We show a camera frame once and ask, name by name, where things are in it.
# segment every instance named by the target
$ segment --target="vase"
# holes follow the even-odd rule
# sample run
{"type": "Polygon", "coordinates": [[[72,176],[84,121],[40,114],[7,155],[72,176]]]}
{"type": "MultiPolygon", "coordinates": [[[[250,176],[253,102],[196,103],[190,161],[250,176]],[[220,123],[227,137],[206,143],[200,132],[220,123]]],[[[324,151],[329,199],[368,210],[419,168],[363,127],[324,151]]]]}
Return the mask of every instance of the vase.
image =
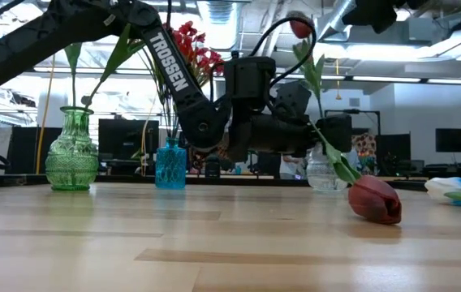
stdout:
{"type": "Polygon", "coordinates": [[[97,175],[98,151],[89,134],[90,109],[64,106],[61,135],[50,145],[46,177],[56,191],[86,191],[97,175]]]}
{"type": "Polygon", "coordinates": [[[347,183],[338,178],[334,167],[323,153],[321,143],[318,143],[309,154],[306,175],[314,191],[342,191],[347,187],[347,183]]]}
{"type": "Polygon", "coordinates": [[[179,140],[166,139],[166,146],[157,151],[155,185],[165,189],[185,188],[187,153],[179,147],[179,140]]]}

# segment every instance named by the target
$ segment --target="wood grain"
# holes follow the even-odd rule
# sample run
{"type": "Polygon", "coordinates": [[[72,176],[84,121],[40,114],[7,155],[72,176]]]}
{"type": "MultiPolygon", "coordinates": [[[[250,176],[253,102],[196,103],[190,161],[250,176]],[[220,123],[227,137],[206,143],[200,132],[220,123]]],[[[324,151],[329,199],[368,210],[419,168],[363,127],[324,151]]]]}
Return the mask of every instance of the wood grain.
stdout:
{"type": "Polygon", "coordinates": [[[461,208],[399,195],[384,226],[304,187],[0,188],[0,292],[461,291],[461,208]]]}

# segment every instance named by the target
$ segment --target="clear glass vase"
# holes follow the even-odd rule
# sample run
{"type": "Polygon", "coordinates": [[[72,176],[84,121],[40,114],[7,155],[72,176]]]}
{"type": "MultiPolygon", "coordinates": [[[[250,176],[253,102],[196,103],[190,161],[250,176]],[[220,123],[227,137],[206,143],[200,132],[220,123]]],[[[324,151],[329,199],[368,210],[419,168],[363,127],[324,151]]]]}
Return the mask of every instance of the clear glass vase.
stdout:
{"type": "Polygon", "coordinates": [[[86,191],[97,175],[98,151],[89,134],[90,109],[64,106],[61,135],[50,145],[46,177],[56,191],[86,191]]]}
{"type": "Polygon", "coordinates": [[[166,139],[166,146],[157,151],[155,185],[165,189],[185,188],[187,152],[179,147],[179,140],[166,139]]]}
{"type": "Polygon", "coordinates": [[[328,157],[322,152],[322,144],[318,143],[310,152],[306,166],[308,183],[314,191],[342,191],[347,183],[338,178],[328,157]]]}

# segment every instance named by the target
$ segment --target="robotic arm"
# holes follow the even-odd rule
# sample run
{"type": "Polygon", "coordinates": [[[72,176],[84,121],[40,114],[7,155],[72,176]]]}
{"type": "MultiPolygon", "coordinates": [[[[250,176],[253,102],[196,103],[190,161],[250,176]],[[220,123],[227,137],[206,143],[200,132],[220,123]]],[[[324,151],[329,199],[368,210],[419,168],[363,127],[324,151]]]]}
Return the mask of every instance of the robotic arm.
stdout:
{"type": "MultiPolygon", "coordinates": [[[[246,57],[226,62],[226,95],[217,106],[203,95],[155,9],[137,0],[53,0],[43,15],[0,39],[0,85],[71,43],[119,35],[128,23],[131,37],[142,39],[157,61],[185,137],[195,148],[208,152],[220,143],[231,111],[228,151],[235,161],[246,160],[249,148],[302,157],[317,142],[308,122],[261,114],[275,76],[273,59],[246,57]]],[[[337,124],[337,118],[327,119],[337,124]]],[[[332,144],[349,151],[351,120],[339,120],[345,130],[343,140],[348,142],[332,144]]]]}

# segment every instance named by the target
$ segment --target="wall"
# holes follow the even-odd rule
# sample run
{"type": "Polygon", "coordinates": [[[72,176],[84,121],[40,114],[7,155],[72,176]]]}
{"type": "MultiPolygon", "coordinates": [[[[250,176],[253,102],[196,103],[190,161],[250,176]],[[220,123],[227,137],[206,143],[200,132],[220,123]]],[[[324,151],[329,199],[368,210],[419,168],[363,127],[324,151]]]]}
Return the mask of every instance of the wall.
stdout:
{"type": "MultiPolygon", "coordinates": [[[[53,79],[52,88],[49,95],[49,104],[46,112],[45,127],[62,127],[64,122],[64,113],[60,110],[62,106],[68,105],[68,96],[70,90],[71,79],[53,79]]],[[[45,103],[48,94],[49,85],[45,82],[39,83],[40,94],[37,103],[37,123],[43,123],[45,116],[45,103]]]]}
{"type": "Polygon", "coordinates": [[[372,109],[383,113],[383,134],[411,133],[412,159],[425,164],[461,162],[461,153],[435,149],[436,128],[461,128],[461,86],[393,84],[370,99],[372,109]]]}
{"type": "MultiPolygon", "coordinates": [[[[323,113],[325,110],[370,110],[370,98],[369,96],[364,95],[360,89],[343,89],[339,92],[341,100],[337,100],[337,90],[330,89],[327,92],[321,93],[321,105],[323,113]],[[359,98],[360,106],[352,107],[350,106],[350,98],[359,98]]],[[[312,94],[310,102],[308,103],[308,108],[306,114],[310,116],[312,121],[316,121],[319,118],[319,106],[317,99],[312,94]]],[[[369,128],[372,131],[377,130],[377,116],[374,114],[353,114],[351,116],[351,123],[353,127],[356,128],[369,128]]]]}
{"type": "Polygon", "coordinates": [[[369,100],[371,110],[380,111],[381,134],[394,134],[394,84],[376,91],[369,100]]]}

